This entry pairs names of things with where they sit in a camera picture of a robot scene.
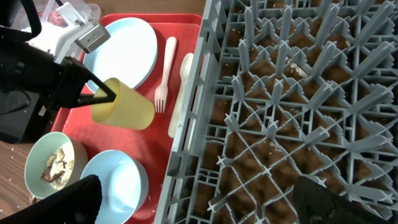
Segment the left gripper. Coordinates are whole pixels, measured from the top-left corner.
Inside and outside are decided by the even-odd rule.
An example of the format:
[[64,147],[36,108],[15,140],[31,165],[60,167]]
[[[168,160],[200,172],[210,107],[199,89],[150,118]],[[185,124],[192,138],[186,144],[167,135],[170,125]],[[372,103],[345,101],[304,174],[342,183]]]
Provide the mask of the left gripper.
[[[40,69],[40,81],[44,82],[42,96],[48,110],[111,103],[116,99],[110,87],[74,58],[64,58],[61,64],[55,63],[52,57],[46,58],[40,61]],[[88,81],[98,86],[97,96],[81,93]]]

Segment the white napkin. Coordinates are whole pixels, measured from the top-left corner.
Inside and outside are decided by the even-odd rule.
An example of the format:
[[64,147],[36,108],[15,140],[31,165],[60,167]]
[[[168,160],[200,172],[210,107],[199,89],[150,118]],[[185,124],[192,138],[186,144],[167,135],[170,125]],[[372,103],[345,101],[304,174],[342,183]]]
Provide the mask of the white napkin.
[[53,25],[50,22],[44,22],[41,25],[41,33],[29,40],[28,43],[44,52],[54,54],[59,38],[65,33],[65,28]]

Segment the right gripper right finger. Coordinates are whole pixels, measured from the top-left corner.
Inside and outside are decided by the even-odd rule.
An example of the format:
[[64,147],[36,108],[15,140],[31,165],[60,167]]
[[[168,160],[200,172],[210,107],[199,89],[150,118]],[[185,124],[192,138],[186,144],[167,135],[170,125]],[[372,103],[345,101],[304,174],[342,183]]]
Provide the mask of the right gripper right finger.
[[381,217],[359,208],[327,188],[299,177],[293,189],[293,201],[301,224],[383,224]]

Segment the red ketchup sachet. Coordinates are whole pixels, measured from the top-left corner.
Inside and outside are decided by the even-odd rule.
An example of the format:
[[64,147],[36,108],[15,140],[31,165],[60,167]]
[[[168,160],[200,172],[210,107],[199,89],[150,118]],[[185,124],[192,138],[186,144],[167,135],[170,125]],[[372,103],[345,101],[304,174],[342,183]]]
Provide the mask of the red ketchup sachet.
[[49,15],[47,16],[47,21],[55,26],[67,26],[66,22],[63,20],[63,17],[55,10],[50,11]]

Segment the green bowl with leftovers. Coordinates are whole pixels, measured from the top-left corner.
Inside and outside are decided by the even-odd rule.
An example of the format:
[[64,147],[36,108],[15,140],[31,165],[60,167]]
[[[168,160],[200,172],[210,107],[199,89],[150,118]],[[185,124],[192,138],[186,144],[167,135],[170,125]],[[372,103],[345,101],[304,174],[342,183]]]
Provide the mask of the green bowl with leftovers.
[[52,132],[41,137],[25,164],[25,183],[29,192],[43,199],[80,180],[88,163],[81,142],[66,134]]

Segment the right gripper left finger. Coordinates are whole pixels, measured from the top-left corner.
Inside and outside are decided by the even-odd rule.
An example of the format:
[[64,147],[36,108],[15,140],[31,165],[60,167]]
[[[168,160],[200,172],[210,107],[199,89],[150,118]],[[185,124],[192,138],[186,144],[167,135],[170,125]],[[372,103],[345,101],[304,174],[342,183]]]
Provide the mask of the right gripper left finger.
[[101,181],[91,174],[45,199],[1,219],[1,224],[94,223],[103,195]]

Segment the yellow plastic cup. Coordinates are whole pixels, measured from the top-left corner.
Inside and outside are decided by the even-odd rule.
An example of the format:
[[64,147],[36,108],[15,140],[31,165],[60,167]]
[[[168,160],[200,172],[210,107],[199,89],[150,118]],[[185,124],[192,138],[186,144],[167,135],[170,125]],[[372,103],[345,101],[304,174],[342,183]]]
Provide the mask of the yellow plastic cup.
[[116,97],[110,103],[91,105],[94,122],[136,130],[146,129],[151,124],[155,108],[150,100],[117,78],[109,78],[104,84]]

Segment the light blue bowl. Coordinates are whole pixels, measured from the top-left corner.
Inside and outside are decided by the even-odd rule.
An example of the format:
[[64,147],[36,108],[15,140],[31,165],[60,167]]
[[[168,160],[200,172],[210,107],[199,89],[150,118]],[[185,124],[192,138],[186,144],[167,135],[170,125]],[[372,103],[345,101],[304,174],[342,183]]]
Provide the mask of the light blue bowl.
[[81,178],[91,174],[99,177],[102,191],[96,224],[126,223],[146,200],[147,172],[125,152],[112,149],[95,155],[83,169]]

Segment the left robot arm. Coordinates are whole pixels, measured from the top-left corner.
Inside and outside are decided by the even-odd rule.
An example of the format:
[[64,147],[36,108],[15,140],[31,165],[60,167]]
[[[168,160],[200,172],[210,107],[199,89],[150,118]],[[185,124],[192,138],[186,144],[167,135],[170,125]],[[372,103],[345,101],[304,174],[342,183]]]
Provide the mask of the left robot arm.
[[110,34],[100,21],[84,19],[69,2],[56,10],[71,29],[57,39],[53,54],[29,45],[42,23],[33,1],[1,1],[1,140],[18,143],[40,119],[39,111],[58,111],[110,103],[116,94],[67,53],[76,44],[86,53]]

